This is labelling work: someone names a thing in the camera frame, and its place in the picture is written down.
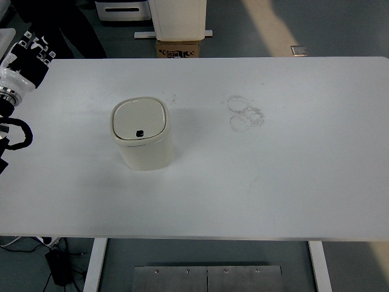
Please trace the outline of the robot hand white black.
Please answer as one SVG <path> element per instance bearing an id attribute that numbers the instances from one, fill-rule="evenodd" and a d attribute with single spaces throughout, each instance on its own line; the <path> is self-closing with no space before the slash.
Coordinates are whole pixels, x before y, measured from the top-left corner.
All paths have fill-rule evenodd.
<path id="1" fill-rule="evenodd" d="M 15 105 L 40 86 L 57 56 L 45 37 L 33 33 L 29 28 L 1 63 L 1 92 L 11 96 Z"/>

